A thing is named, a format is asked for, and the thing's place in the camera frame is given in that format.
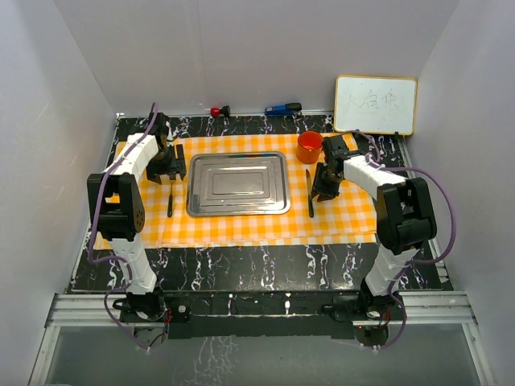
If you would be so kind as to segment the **silver fork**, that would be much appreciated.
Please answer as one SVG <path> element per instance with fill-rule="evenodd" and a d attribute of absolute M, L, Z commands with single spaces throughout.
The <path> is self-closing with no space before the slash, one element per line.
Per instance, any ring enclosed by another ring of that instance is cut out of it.
<path fill-rule="evenodd" d="M 175 175 L 169 175 L 170 181 L 170 191 L 168 196 L 168 204 L 167 204 L 167 217 L 171 218 L 173 216 L 173 207 L 174 207 L 174 198 L 173 198 L 173 189 L 176 177 Z"/>

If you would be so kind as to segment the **yellow checkered tablecloth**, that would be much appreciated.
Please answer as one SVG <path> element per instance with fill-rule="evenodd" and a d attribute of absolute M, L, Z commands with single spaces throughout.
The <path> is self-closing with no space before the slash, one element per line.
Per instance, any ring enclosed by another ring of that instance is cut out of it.
<path fill-rule="evenodd" d="M 354 183 L 309 203 L 315 168 L 295 155 L 294 134 L 182 138 L 187 174 L 175 183 L 146 177 L 153 138 L 133 135 L 117 146 L 116 173 L 138 183 L 147 248 L 372 242 L 376 212 Z"/>

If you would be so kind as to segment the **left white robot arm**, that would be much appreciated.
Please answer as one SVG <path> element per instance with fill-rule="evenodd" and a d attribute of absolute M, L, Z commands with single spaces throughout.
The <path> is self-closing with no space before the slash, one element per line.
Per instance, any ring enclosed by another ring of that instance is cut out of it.
<path fill-rule="evenodd" d="M 142 241 L 146 213 L 138 182 L 145 177 L 161 184 L 163 176 L 173 182 L 187 175 L 183 146 L 173 143 L 167 122 L 168 117 L 153 106 L 148 124 L 135 125 L 110 166 L 87 179 L 92 226 L 88 260 L 96 265 L 103 261 L 93 257 L 96 236 L 102 236 L 126 285 L 126 299 L 116 308 L 149 321 L 161 319 L 167 303 Z"/>

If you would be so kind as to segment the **orange translucent cup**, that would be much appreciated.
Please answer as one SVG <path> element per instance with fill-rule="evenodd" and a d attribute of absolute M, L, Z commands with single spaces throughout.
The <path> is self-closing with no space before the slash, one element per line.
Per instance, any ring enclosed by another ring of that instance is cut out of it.
<path fill-rule="evenodd" d="M 316 163 L 323 148 L 323 136 L 314 131 L 306 131 L 298 136 L 296 157 L 304 164 Z"/>

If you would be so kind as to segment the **black handled table knife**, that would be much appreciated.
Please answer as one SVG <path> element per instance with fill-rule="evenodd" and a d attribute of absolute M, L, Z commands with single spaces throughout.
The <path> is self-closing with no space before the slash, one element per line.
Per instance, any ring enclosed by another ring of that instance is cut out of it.
<path fill-rule="evenodd" d="M 306 182 L 307 182 L 307 206 L 308 206 L 308 215 L 310 218 L 314 218 L 315 211 L 312 202 L 312 181 L 311 181 L 311 173 L 308 169 L 305 170 Z"/>

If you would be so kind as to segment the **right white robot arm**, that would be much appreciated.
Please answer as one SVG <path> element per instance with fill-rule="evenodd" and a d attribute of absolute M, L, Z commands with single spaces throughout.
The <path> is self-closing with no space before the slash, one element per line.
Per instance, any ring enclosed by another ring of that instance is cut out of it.
<path fill-rule="evenodd" d="M 323 307 L 337 320 L 354 316 L 379 318 L 395 304 L 398 280 L 424 243 L 436 236 L 431 195 L 422 178 L 408 179 L 374 166 L 358 150 L 350 150 L 343 135 L 322 141 L 324 161 L 315 169 L 308 207 L 312 201 L 333 200 L 340 184 L 356 184 L 372 197 L 376 210 L 379 247 L 373 267 L 354 298 L 334 299 Z"/>

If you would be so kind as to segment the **silver metal tray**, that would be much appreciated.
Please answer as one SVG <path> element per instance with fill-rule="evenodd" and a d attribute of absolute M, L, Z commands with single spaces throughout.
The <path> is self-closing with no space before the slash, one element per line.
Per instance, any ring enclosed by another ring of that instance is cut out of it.
<path fill-rule="evenodd" d="M 281 215 L 290 209 L 286 157 L 279 151 L 197 154 L 190 161 L 191 217 Z"/>

